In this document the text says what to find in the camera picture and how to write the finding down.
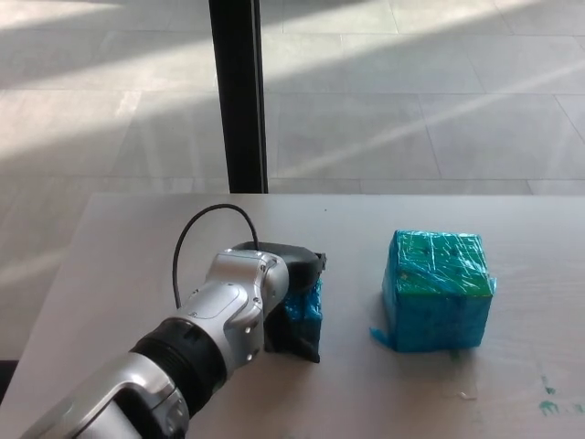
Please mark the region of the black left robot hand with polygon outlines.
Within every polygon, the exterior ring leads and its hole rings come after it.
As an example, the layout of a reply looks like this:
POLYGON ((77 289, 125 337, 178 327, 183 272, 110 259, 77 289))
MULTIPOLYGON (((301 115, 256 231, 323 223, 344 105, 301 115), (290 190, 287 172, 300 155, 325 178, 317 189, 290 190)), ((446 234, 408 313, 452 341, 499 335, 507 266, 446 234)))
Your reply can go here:
POLYGON ((251 242, 225 251, 228 282, 239 288, 238 313, 225 325, 233 362, 262 349, 320 361, 320 281, 326 258, 304 247, 251 242))

